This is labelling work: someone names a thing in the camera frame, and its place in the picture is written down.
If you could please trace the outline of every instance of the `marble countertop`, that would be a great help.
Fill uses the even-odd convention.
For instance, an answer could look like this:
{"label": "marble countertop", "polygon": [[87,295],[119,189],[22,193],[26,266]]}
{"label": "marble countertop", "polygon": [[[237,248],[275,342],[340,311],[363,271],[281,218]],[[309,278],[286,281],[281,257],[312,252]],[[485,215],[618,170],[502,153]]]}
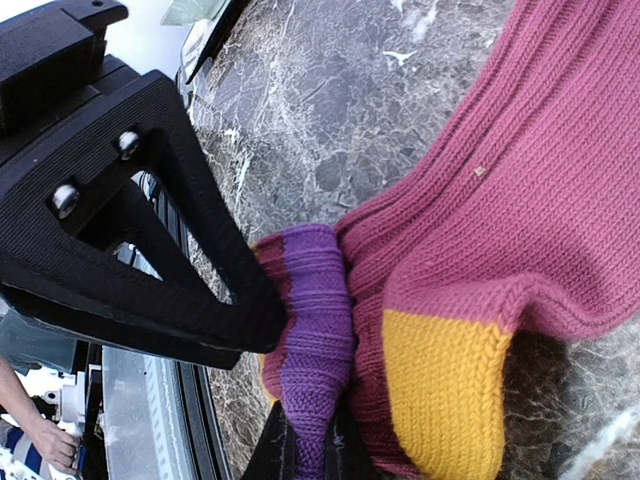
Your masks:
{"label": "marble countertop", "polygon": [[[406,175],[474,82],[512,6],[253,3],[191,109],[249,241],[302,222],[333,224]],[[638,321],[589,342],[516,336],[499,478],[640,478],[639,344]],[[247,355],[233,372],[211,372],[237,476],[268,412],[257,368]]]}

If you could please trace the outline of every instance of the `screw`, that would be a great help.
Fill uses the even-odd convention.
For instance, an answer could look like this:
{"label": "screw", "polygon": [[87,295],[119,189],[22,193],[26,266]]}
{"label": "screw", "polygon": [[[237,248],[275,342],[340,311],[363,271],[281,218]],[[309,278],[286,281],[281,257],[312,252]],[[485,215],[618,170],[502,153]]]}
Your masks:
{"label": "screw", "polygon": [[122,160],[125,162],[136,153],[136,150],[140,146],[140,137],[136,132],[127,131],[120,135],[118,139],[118,147],[120,147],[120,154]]}
{"label": "screw", "polygon": [[73,212],[73,209],[76,208],[78,204],[79,198],[80,194],[73,185],[65,184],[58,187],[53,194],[52,201],[60,220],[64,220],[71,215],[71,212]]}

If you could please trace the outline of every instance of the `knitted sock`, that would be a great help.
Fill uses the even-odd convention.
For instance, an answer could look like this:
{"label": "knitted sock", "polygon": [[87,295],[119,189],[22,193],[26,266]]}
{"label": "knitted sock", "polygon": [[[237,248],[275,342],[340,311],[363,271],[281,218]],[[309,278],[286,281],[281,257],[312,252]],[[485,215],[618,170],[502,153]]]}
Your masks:
{"label": "knitted sock", "polygon": [[[382,291],[390,272],[430,232],[471,201],[492,166],[502,161],[533,122],[564,95],[563,86],[579,75],[581,65],[591,61],[594,43],[611,34],[606,25],[617,3],[520,2],[501,41],[521,42],[523,46],[517,51],[527,53],[519,62],[514,57],[503,62],[491,84],[499,85],[499,90],[508,91],[509,96],[482,97],[473,114],[456,127],[456,131],[466,132],[467,138],[478,128],[475,117],[492,119],[481,130],[481,138],[469,144],[454,133],[447,141],[439,140],[427,157],[435,156],[435,160],[417,169],[426,173],[414,173],[396,187],[394,202],[378,210],[365,205],[365,213],[356,211],[351,216],[355,220],[348,216],[339,224],[341,246],[352,267],[349,288],[356,302],[354,327],[360,341],[355,360],[359,381],[354,383],[351,408],[378,466],[410,475],[392,434],[382,357]],[[517,25],[517,39],[509,36],[510,25]],[[518,88],[509,87],[511,83]],[[486,114],[485,110],[495,106],[496,98],[501,102],[498,113]],[[447,127],[443,136],[451,128]]]}
{"label": "knitted sock", "polygon": [[429,478],[498,473],[516,330],[590,338],[640,310],[640,4],[612,0],[587,16],[590,33],[549,95],[504,148],[487,138],[480,151],[495,155],[469,175],[473,193],[450,185],[448,198],[465,201],[387,280],[393,428]]}
{"label": "knitted sock", "polygon": [[256,253],[289,313],[278,348],[265,358],[264,383],[296,432],[296,479],[323,479],[327,428],[354,353],[342,254],[323,225],[285,230]]}

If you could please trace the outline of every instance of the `person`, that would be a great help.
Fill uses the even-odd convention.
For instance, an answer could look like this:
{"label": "person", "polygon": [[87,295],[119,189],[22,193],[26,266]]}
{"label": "person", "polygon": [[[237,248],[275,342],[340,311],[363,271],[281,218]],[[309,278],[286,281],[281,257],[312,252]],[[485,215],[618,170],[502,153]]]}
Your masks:
{"label": "person", "polygon": [[28,442],[23,448],[29,451],[31,444],[35,448],[39,455],[31,456],[38,469],[41,463],[51,464],[68,475],[76,474],[72,465],[78,440],[42,417],[17,372],[26,375],[32,368],[48,367],[69,373],[75,349],[75,339],[30,321],[0,299],[0,405],[20,426],[16,429],[3,421],[0,445],[13,452],[19,441]]}

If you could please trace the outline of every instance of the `person's hand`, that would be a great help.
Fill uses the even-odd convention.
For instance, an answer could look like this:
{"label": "person's hand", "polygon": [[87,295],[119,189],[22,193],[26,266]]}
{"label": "person's hand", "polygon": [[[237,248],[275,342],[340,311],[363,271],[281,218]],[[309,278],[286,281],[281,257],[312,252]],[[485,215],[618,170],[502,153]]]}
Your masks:
{"label": "person's hand", "polygon": [[54,423],[42,417],[34,419],[24,432],[33,442],[42,459],[53,465],[60,473],[77,475],[71,468],[78,449],[79,440],[63,432]]}

